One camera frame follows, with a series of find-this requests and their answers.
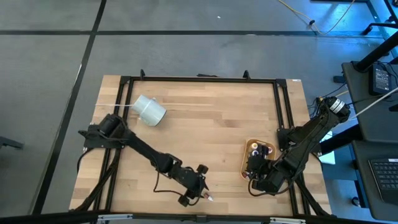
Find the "white cup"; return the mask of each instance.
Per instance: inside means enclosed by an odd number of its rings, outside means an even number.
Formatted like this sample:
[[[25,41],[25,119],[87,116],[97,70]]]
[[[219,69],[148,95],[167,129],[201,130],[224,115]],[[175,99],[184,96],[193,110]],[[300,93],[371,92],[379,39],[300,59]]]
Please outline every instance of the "white cup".
[[[131,108],[139,113],[140,119],[148,126],[156,126],[166,114],[166,109],[155,98],[148,99],[144,95],[139,96]]]

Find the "black desk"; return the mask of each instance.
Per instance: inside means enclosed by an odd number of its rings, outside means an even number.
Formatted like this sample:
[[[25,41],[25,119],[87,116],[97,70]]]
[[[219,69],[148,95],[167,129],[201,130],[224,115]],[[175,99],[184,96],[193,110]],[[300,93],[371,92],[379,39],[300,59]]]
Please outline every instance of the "black desk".
[[[381,200],[368,163],[369,159],[385,158],[386,155],[398,158],[398,145],[353,141],[352,146],[372,216],[379,220],[398,221],[398,206]]]
[[[342,67],[351,100],[355,102],[372,97],[369,94],[368,73],[357,72],[352,63],[343,63]],[[392,72],[389,65],[386,65],[386,67]],[[393,65],[393,67],[398,73],[398,65]],[[394,79],[392,79],[392,83],[393,88],[395,88]],[[377,98],[373,98],[354,103],[355,112],[360,112],[376,100]],[[390,106],[398,104],[398,93],[391,95],[389,100],[397,101],[380,101],[372,106],[357,117],[357,125],[322,142],[322,152],[326,153],[345,146],[352,140],[398,143],[398,134],[396,132],[398,130],[398,112],[390,112],[388,110]]]

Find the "wooden table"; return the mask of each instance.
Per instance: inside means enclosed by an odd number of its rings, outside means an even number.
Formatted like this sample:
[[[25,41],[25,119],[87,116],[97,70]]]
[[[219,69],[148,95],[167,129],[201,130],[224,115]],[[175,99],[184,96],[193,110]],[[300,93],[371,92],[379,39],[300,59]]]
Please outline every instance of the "wooden table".
[[[120,76],[104,76],[97,103],[115,102],[119,80]],[[303,125],[309,117],[302,83],[300,80],[287,80],[287,87],[294,123],[296,126]],[[153,193],[156,180],[154,168],[147,159],[127,147],[121,153],[111,211],[261,216],[292,214],[288,192],[275,197],[252,197],[248,193],[248,182],[239,173],[247,139],[257,138],[278,148],[278,122],[272,85],[136,81],[131,103],[141,94],[155,97],[167,113],[158,126],[149,127],[138,119],[136,112],[129,110],[129,128],[154,149],[181,159],[183,166],[208,166],[206,183],[214,202],[203,199],[196,206],[183,207],[177,202],[178,195]],[[287,123],[282,90],[279,95]],[[93,122],[98,124],[107,113],[112,112],[112,106],[96,106]],[[103,155],[104,149],[94,149],[82,160],[70,208],[79,206],[96,185]],[[304,177],[317,202],[330,212],[322,170],[313,156],[307,162]],[[158,189],[185,192],[176,181],[162,176]],[[100,208],[104,208],[106,193],[105,187]],[[298,187],[296,196],[299,211],[303,213]]]

